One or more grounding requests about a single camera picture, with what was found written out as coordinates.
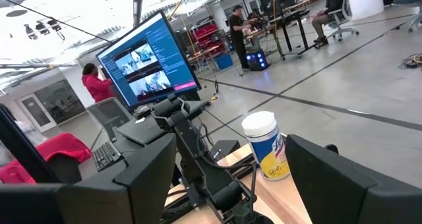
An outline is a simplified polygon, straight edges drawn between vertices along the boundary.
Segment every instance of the black monitor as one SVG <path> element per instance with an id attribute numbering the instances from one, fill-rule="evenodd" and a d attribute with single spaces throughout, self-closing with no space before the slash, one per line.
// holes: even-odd
<path id="1" fill-rule="evenodd" d="M 96 55 L 130 107 L 200 89 L 162 11 Z"/>

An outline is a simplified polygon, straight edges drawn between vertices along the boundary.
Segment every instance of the woman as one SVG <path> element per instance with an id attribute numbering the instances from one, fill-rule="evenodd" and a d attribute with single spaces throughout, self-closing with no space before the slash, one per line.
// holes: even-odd
<path id="1" fill-rule="evenodd" d="M 6 111 L 10 118 L 12 118 L 12 120 L 19 126 L 21 131 L 25 133 L 26 137 L 34 146 L 37 146 L 47 140 L 47 138 L 42 135 L 40 131 L 38 131 L 32 124 L 26 124 L 22 121 L 18 121 L 6 105 L 0 103 L 0 107 Z M 2 141 L 0 141 L 0 164 L 4 165 L 13 159 L 14 157 L 12 153 L 5 147 Z"/>
<path id="2" fill-rule="evenodd" d="M 95 103 L 114 97 L 110 88 L 113 82 L 110 79 L 99 79 L 98 68 L 93 63 L 85 65 L 82 71 L 82 83 L 94 98 Z"/>

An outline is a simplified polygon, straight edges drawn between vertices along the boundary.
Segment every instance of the red chair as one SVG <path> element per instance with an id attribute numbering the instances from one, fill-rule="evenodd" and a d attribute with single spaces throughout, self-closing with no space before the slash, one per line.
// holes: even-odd
<path id="1" fill-rule="evenodd" d="M 78 164 L 92 157 L 91 150 L 69 133 L 55 136 L 36 146 L 62 182 L 81 180 Z M 0 169 L 0 180 L 5 184 L 35 183 L 25 168 L 16 160 Z"/>

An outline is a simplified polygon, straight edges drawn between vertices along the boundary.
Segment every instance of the red jacket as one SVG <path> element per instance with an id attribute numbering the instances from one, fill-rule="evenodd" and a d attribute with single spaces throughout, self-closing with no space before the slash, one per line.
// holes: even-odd
<path id="1" fill-rule="evenodd" d="M 94 98 L 95 103 L 114 97 L 114 94 L 110 89 L 113 82 L 110 79 L 103 81 L 97 76 L 84 75 L 82 76 L 82 83 L 86 89 L 88 89 L 92 98 Z"/>

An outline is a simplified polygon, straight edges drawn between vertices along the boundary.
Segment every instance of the blue screen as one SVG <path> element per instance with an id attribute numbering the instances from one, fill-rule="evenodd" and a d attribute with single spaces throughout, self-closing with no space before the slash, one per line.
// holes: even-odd
<path id="1" fill-rule="evenodd" d="M 198 88 L 159 13 L 97 55 L 129 106 Z"/>

